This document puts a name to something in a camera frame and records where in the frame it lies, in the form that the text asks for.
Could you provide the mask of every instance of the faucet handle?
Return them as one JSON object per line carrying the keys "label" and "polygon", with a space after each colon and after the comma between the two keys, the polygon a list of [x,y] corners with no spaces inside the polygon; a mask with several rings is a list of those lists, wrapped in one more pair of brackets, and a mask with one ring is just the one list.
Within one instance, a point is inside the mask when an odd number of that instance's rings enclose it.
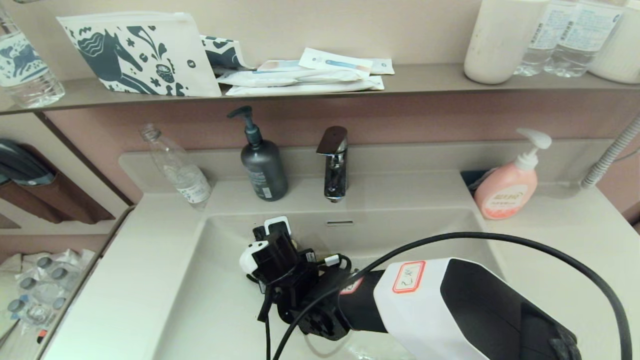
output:
{"label": "faucet handle", "polygon": [[332,126],[324,131],[322,140],[316,152],[320,155],[333,156],[347,149],[347,129],[342,126]]}

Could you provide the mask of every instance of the pink soap bottle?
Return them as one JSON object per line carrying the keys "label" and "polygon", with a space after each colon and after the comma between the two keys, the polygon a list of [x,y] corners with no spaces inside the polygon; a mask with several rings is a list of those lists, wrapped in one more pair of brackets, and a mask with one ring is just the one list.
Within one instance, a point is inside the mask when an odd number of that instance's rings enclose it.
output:
{"label": "pink soap bottle", "polygon": [[518,155],[515,161],[496,169],[476,190],[474,199],[482,215],[491,220],[500,220],[515,215],[529,201],[538,185],[534,170],[538,164],[538,149],[548,149],[551,138],[532,129],[518,129],[526,136],[533,148]]}

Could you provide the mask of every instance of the white pump nozzle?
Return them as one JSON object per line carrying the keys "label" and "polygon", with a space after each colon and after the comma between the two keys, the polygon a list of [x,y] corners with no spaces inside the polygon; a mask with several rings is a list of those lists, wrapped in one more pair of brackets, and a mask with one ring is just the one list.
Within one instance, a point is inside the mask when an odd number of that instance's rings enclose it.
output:
{"label": "white pump nozzle", "polygon": [[530,151],[518,155],[515,165],[520,170],[532,170],[538,164],[538,155],[536,155],[536,152],[538,149],[548,149],[551,146],[551,137],[533,129],[520,128],[516,131],[526,136],[533,144],[533,147]]}

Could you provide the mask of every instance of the dark gray pump bottle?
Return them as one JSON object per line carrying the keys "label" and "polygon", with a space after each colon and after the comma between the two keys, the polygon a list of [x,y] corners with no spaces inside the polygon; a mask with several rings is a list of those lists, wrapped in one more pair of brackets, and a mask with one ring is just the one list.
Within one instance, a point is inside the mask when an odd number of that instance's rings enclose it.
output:
{"label": "dark gray pump bottle", "polygon": [[227,117],[238,115],[244,118],[244,134],[249,142],[242,149],[241,159],[253,190],[264,201],[280,200],[289,189],[278,146],[262,139],[260,129],[253,123],[251,106],[243,106],[231,111]]}

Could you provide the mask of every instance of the red-bordered sticker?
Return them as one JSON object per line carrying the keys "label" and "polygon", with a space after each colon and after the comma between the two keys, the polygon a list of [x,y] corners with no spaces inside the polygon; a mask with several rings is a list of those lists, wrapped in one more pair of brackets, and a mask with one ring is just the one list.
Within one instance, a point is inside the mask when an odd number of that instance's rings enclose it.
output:
{"label": "red-bordered sticker", "polygon": [[340,291],[340,295],[349,295],[349,294],[353,294],[354,292],[356,292],[356,290],[358,289],[360,284],[362,284],[362,280],[364,280],[363,277],[359,278],[353,284],[351,284],[351,285],[347,286],[346,288],[342,289],[342,291]]}
{"label": "red-bordered sticker", "polygon": [[398,276],[394,282],[394,293],[412,293],[417,290],[426,264],[426,261],[412,261],[400,266],[400,271],[398,271]]}

